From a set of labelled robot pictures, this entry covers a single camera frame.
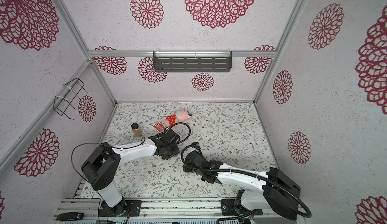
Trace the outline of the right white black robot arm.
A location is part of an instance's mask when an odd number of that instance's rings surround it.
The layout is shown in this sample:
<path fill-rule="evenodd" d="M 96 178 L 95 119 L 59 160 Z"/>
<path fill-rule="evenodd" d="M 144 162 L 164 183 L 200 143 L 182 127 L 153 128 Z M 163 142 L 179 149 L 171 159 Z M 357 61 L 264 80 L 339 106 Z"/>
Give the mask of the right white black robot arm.
<path fill-rule="evenodd" d="M 244 216 L 270 208 L 279 216 L 295 221 L 298 216 L 311 218 L 312 212 L 300 199 L 301 187 L 280 169 L 267 172 L 235 168 L 221 161 L 208 161 L 198 143 L 186 146 L 180 153 L 183 171 L 195 173 L 211 184 L 228 184 L 241 188 L 234 206 Z"/>

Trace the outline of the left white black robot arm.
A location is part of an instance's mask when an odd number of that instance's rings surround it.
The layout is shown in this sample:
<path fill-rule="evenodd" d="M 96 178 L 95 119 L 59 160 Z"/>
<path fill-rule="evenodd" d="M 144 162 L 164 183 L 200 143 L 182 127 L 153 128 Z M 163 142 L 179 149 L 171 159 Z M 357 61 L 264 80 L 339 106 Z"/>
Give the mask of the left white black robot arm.
<path fill-rule="evenodd" d="M 187 136 L 183 139 L 171 127 L 167 127 L 163 132 L 136 143 L 110 145 L 104 142 L 97 144 L 97 147 L 82 164 L 81 171 L 76 171 L 76 173 L 88 182 L 102 199 L 99 204 L 99 217 L 123 217 L 136 211 L 135 207 L 129 207 L 117 188 L 114 181 L 117 169 L 138 158 L 155 155 L 168 160 L 176 156 L 179 153 L 178 145 L 186 141 L 191 134 L 188 124 L 181 123 L 181 125 L 188 129 Z"/>

